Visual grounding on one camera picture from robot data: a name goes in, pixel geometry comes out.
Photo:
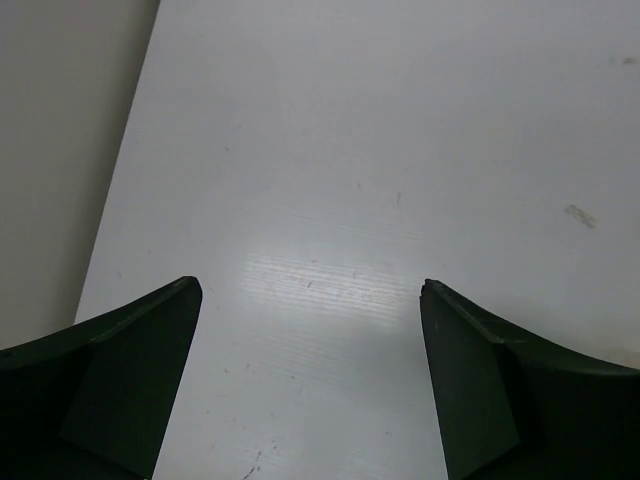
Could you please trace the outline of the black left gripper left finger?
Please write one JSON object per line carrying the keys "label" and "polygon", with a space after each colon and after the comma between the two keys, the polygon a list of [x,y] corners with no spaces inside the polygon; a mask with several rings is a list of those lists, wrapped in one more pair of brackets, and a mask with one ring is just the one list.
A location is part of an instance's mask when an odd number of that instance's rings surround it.
{"label": "black left gripper left finger", "polygon": [[2,478],[151,478],[201,303],[185,276],[2,350]]}

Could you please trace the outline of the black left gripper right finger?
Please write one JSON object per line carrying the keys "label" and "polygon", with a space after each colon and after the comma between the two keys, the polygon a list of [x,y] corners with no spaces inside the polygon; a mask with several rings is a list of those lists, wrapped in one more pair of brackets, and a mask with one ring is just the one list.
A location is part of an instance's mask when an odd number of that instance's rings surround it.
{"label": "black left gripper right finger", "polygon": [[452,479],[635,479],[639,373],[555,344],[437,280],[420,313]]}

